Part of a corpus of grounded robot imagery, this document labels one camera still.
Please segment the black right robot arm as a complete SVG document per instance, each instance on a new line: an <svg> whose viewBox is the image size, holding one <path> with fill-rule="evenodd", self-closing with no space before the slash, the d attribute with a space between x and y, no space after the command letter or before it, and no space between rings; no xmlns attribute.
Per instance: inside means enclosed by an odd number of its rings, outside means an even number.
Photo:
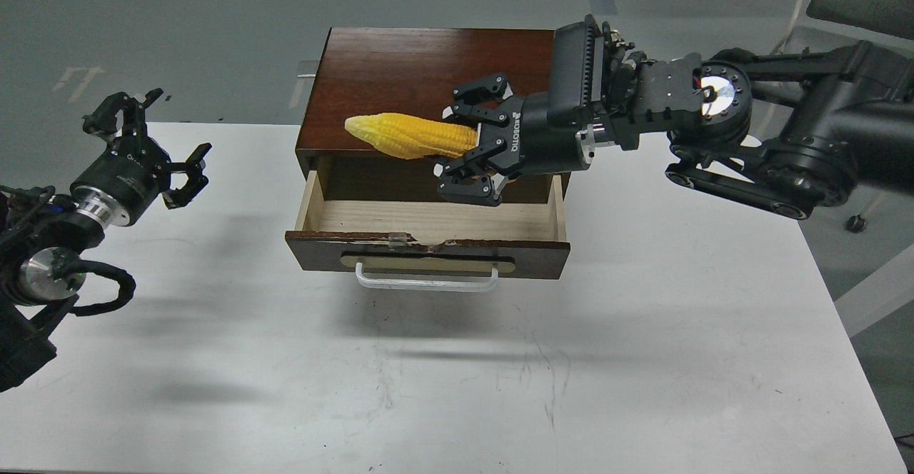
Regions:
<svg viewBox="0 0 914 474"><path fill-rule="evenodd" d="M912 61L869 41L659 61L586 16L555 31L547 91L514 96L492 75L455 88L443 119L478 126L475 148L436 166L450 203L497 206L512 179L584 171L644 133L667 136L673 183L793 220L859 184L912 192Z"/></svg>

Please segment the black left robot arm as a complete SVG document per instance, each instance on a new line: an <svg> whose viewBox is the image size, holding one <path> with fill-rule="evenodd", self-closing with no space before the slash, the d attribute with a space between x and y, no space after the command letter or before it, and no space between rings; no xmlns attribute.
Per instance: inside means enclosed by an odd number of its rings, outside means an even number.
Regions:
<svg viewBox="0 0 914 474"><path fill-rule="evenodd" d="M2 187L2 390L20 386L56 357L50 334L67 315L110 313L133 299L130 273L81 258L108 227L134 226L157 198L167 208L185 207L208 185L209 143L174 162L150 137L146 110L161 96L160 88L143 101L119 91L83 118L83 131L106 148L68 193Z"/></svg>

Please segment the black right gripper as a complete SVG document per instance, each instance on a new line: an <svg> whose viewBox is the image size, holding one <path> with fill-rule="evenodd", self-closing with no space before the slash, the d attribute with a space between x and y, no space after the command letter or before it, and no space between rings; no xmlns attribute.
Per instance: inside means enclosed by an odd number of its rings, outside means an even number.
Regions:
<svg viewBox="0 0 914 474"><path fill-rule="evenodd" d="M545 91L519 96L507 76L497 73L454 87L451 94L443 122L480 135L479 145L459 158L432 158L436 190L445 201L496 207L515 177L590 168L580 127L548 122Z"/></svg>

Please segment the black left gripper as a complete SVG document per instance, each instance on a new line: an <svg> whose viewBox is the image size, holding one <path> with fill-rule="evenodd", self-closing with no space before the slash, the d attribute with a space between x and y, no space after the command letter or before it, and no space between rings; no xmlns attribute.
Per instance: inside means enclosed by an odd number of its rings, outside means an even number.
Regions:
<svg viewBox="0 0 914 474"><path fill-rule="evenodd" d="M104 140L106 149L73 182L78 214L104 228L133 226L160 193L170 210L183 208L209 184L204 158L211 143L197 145L184 162L170 163L148 135L146 109L163 93L153 89L140 102L120 91L83 116L83 132ZM186 183L169 188L171 173L186 175Z"/></svg>

